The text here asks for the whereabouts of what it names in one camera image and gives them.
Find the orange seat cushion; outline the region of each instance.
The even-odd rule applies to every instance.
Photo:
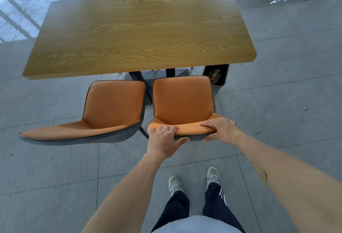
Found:
[[[75,139],[113,132],[140,121],[145,84],[141,81],[96,81],[89,88],[80,121],[31,129],[19,136],[37,140]]]
[[[153,83],[154,118],[152,127],[178,125],[176,135],[201,135],[216,130],[201,122],[220,118],[215,113],[210,79],[207,76],[184,76],[156,79]]]

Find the table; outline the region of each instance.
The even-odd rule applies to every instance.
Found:
[[[235,0],[67,0],[51,3],[23,76],[138,72],[255,57]]]

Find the chair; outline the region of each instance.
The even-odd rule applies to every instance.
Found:
[[[19,134],[38,145],[117,143],[141,128],[145,113],[145,84],[132,80],[96,81],[91,84],[80,121],[31,129]]]
[[[215,113],[211,82],[207,76],[179,76],[158,78],[153,83],[154,118],[152,127],[168,124],[178,125],[175,139],[190,137],[202,140],[216,132],[215,129],[200,126],[201,122],[220,118]]]

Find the trash can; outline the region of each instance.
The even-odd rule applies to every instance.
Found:
[[[221,87],[224,86],[226,83],[229,64],[205,66],[202,75],[209,76],[209,73],[216,69],[220,70],[221,76],[219,77],[219,79],[217,80],[215,84],[211,85],[214,95],[216,95],[218,91],[221,89]]]

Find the pant leg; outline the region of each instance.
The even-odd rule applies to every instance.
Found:
[[[175,191],[166,204],[158,222],[153,227],[152,232],[169,222],[189,217],[189,209],[190,201],[185,193],[182,191]]]
[[[205,196],[206,204],[203,208],[203,216],[217,219],[236,227],[242,233],[246,233],[239,221],[228,208],[223,190],[218,183],[209,184]]]

